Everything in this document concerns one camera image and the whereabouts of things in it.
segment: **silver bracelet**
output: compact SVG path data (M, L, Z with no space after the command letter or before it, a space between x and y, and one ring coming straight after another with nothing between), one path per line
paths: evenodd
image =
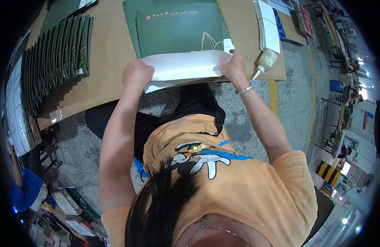
M241 90L241 91L235 91L235 93L237 94L237 95L241 95L241 94L244 94L244 93L246 93L247 91L249 91L250 89L252 89L253 88L253 85L252 84L250 84L247 88L245 88L244 90Z

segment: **orange t-shirt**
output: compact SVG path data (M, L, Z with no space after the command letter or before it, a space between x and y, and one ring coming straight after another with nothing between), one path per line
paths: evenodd
M256 229L273 247L301 246L318 209L304 153L286 153L270 165L236 153L225 128L217 137L200 132L217 134L214 117L195 114L168 122L153 131L144 146L145 164L156 167L172 157L176 167L190 165L179 173L190 169L199 173L201 188L185 206L173 244L203 215L219 213ZM112 247L124 246L129 208L102 215Z

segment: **glue bottle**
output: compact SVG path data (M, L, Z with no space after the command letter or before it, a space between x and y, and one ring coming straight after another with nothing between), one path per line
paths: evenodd
M257 72L252 80L254 81L259 74L270 70L272 65L274 65L276 62L277 58L278 56L276 55L276 52L270 49L265 50L257 61Z

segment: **necklace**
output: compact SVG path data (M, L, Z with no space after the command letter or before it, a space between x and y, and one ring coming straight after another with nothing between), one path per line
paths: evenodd
M191 241L195 238L195 235L197 235L197 233L203 229L203 228L207 228L207 227L213 227L213 228L219 228L220 230L223 230L225 232L228 232L232 235L234 235L235 237L239 238L240 240L243 240L247 245L249 245L250 247L253 247L253 245L251 245L249 242L247 242L244 238L240 237L239 235L227 230L227 229L224 229L220 226L207 226L207 223L208 223L208 219L205 217L205 216L202 216L201 219L197 220L197 223L196 225L199 226L199 228L197 229L197 231L194 233L194 235L190 238L189 240L189 243L186 245L186 247L189 247L190 246L190 243Z

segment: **blue shirt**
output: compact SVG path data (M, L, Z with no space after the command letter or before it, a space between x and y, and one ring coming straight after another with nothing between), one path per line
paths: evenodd
M18 212L27 210L39 195L43 180L28 168L22 171L22 190L14 183L10 187L10 200Z

